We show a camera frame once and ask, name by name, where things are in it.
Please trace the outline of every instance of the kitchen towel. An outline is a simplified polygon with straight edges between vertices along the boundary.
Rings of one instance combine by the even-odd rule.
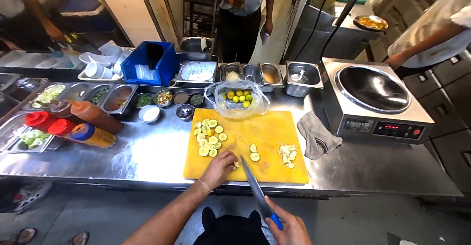
[[[342,144],[342,138],[332,135],[313,111],[298,122],[298,129],[306,139],[305,156],[316,160]]]

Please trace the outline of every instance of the chef's knife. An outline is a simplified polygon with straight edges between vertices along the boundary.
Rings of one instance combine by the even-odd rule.
[[[280,222],[280,218],[270,209],[267,202],[265,201],[265,195],[263,194],[259,183],[253,176],[253,173],[250,170],[249,165],[245,161],[244,157],[242,157],[242,155],[240,156],[240,159],[242,161],[242,167],[244,168],[245,176],[247,177],[247,180],[249,181],[249,184],[250,184],[250,188],[252,189],[253,196],[255,197],[255,199],[257,200],[257,203],[259,204],[260,213],[262,214],[263,219],[265,218],[272,219],[273,222],[278,226],[278,228],[280,230],[283,230],[283,225]]]

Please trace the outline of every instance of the bracelet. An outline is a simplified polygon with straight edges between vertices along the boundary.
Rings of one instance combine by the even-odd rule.
[[[203,186],[208,189],[209,193],[211,192],[211,190],[209,190],[209,187],[206,186],[206,184],[204,184],[204,182],[202,182],[200,179],[197,179],[198,182],[201,182],[201,184],[203,184]]]

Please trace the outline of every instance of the yellow cutting board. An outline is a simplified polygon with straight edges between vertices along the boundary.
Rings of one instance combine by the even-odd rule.
[[[227,135],[226,141],[220,141],[222,146],[218,149],[218,154],[230,150],[240,158],[243,155],[250,166],[250,169],[260,182],[279,183],[308,183],[308,172],[304,164],[303,154],[299,145],[296,128],[291,112],[289,111],[268,111],[264,116],[252,116],[246,119],[231,119],[222,117],[214,109],[196,109],[193,116],[190,139],[188,141],[188,152],[186,153],[185,169],[183,177],[185,179],[198,179],[203,175],[204,170],[211,161],[211,157],[201,157],[198,155],[200,148],[193,125],[202,122],[204,119],[215,119],[218,125],[224,129]],[[257,146],[260,160],[250,159],[250,145]],[[290,169],[282,165],[281,155],[278,153],[281,144],[295,145],[298,155],[292,163],[294,168]],[[228,181],[247,181],[242,166],[232,171],[227,178]]]

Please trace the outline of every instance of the control panel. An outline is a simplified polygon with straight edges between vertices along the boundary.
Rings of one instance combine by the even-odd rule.
[[[349,118],[346,120],[344,129],[350,131],[369,132],[373,126],[373,120],[359,120]]]
[[[417,140],[424,128],[425,127],[422,125],[397,124],[378,121],[373,134]]]

